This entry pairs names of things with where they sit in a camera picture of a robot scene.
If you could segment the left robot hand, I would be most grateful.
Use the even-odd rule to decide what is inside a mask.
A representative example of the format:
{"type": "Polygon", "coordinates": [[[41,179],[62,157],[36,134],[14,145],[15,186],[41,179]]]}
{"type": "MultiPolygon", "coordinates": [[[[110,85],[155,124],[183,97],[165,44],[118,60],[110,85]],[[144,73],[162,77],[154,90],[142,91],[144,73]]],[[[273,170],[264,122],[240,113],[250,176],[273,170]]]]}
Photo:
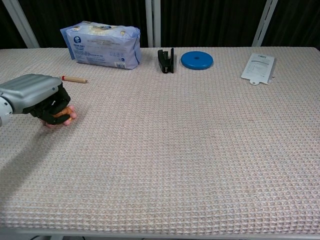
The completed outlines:
{"type": "Polygon", "coordinates": [[[0,125],[14,114],[31,114],[49,125],[59,125],[71,116],[71,98],[58,77],[25,74],[0,84],[0,125]]]}

